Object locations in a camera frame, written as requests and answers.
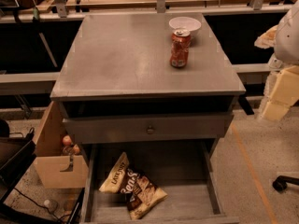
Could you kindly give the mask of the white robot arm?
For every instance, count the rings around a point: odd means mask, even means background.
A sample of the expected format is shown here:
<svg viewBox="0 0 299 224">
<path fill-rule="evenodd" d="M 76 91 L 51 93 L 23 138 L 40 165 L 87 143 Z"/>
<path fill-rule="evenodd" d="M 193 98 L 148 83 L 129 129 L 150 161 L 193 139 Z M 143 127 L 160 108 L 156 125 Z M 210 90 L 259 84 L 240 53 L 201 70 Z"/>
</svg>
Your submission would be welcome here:
<svg viewBox="0 0 299 224">
<path fill-rule="evenodd" d="M 262 49 L 273 47 L 275 58 L 289 65 L 268 77 L 265 98 L 260 105 L 261 118 L 281 120 L 299 101 L 299 0 L 278 25 L 259 36 L 254 45 Z"/>
</svg>

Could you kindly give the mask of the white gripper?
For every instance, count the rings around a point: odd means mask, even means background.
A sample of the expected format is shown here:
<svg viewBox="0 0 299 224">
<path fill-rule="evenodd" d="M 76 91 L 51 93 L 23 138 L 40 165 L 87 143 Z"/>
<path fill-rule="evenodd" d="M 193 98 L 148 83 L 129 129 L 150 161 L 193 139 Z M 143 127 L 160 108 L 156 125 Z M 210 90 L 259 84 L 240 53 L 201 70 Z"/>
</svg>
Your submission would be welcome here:
<svg viewBox="0 0 299 224">
<path fill-rule="evenodd" d="M 273 48 L 277 26 L 260 35 L 254 46 L 260 49 Z M 299 101 L 299 66 L 294 65 L 271 74 L 266 83 L 261 102 L 261 118 L 271 121 L 281 120 L 290 108 Z"/>
</svg>

